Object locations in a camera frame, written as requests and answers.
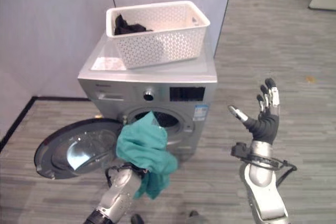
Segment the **sticker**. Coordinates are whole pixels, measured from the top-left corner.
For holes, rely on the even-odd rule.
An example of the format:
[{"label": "sticker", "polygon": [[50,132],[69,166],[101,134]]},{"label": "sticker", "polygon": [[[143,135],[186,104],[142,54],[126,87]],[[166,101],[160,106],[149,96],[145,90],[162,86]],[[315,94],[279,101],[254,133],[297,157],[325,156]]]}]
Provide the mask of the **sticker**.
[{"label": "sticker", "polygon": [[126,70],[126,67],[120,58],[98,57],[91,70]]},{"label": "sticker", "polygon": [[204,121],[208,113],[208,105],[196,105],[193,121]]}]

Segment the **black baseboard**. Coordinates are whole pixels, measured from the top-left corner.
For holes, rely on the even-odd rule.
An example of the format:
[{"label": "black baseboard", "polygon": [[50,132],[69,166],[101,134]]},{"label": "black baseboard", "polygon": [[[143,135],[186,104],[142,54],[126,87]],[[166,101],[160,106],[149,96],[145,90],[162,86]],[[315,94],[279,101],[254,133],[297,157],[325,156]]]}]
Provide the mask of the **black baseboard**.
[{"label": "black baseboard", "polygon": [[30,108],[33,106],[36,100],[39,100],[39,101],[71,101],[71,102],[89,102],[90,101],[88,98],[77,98],[77,97],[32,97],[29,100],[29,102],[26,104],[26,106],[23,108],[19,116],[16,118],[14,123],[11,125],[6,135],[2,138],[0,142],[0,152],[3,150],[5,145],[8,143],[10,137],[13,135],[16,128],[20,125],[23,118],[25,118],[26,114],[28,113]]},{"label": "black baseboard", "polygon": [[81,97],[36,97],[39,101],[66,101],[66,102],[89,102],[88,98]]}]

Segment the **laundry basket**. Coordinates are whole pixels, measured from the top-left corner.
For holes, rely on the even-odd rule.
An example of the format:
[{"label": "laundry basket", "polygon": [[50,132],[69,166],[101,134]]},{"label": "laundry basket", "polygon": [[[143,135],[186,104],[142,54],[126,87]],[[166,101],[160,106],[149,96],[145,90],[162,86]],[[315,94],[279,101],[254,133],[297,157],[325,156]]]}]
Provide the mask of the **laundry basket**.
[{"label": "laundry basket", "polygon": [[[118,15],[141,33],[114,35]],[[157,65],[198,57],[210,21],[190,1],[119,7],[107,10],[106,33],[127,68]]]}]

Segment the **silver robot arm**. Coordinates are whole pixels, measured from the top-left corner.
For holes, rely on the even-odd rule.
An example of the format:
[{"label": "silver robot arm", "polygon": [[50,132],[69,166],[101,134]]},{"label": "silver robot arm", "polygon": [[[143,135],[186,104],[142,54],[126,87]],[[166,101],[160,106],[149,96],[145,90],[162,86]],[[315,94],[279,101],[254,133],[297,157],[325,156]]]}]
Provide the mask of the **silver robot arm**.
[{"label": "silver robot arm", "polygon": [[143,169],[127,164],[118,170],[110,189],[84,224],[115,224],[126,214],[135,192],[141,186]]},{"label": "silver robot arm", "polygon": [[272,158],[272,144],[279,126],[279,92],[273,79],[266,79],[267,88],[260,87],[263,96],[258,95],[260,106],[258,120],[254,120],[235,106],[230,105],[229,111],[238,118],[253,134],[250,147],[245,143],[237,143],[232,148],[232,155],[245,163],[240,168],[240,177],[244,182],[249,204],[257,224],[290,224],[288,213],[277,186],[288,176],[283,175],[276,180],[275,170],[284,166],[296,167]]},{"label": "silver robot arm", "polygon": [[[261,141],[253,141],[251,153],[271,158],[271,145]],[[273,170],[261,168],[254,164],[270,167],[261,161],[243,164],[240,177],[247,188],[247,195],[257,224],[289,224],[288,213],[276,186],[276,175]]]}]

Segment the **gray laminate floor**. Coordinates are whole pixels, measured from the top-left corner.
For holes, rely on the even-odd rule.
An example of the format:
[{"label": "gray laminate floor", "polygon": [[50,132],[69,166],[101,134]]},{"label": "gray laminate floor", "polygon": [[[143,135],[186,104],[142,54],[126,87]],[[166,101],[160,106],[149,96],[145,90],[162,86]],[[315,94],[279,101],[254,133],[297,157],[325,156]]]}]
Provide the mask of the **gray laminate floor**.
[{"label": "gray laminate floor", "polygon": [[[236,141],[251,137],[226,106],[257,115],[255,96],[270,76],[281,98],[274,153],[299,167],[279,189],[292,223],[336,223],[336,12],[309,10],[308,3],[229,0],[216,54],[218,90],[197,153],[157,200],[135,203],[132,211],[147,223],[183,223],[192,209],[209,223],[253,223],[240,162],[229,155]],[[90,102],[34,104],[0,155],[2,223],[83,222],[107,189],[104,175],[44,179],[33,157],[47,135],[98,113]]]}]

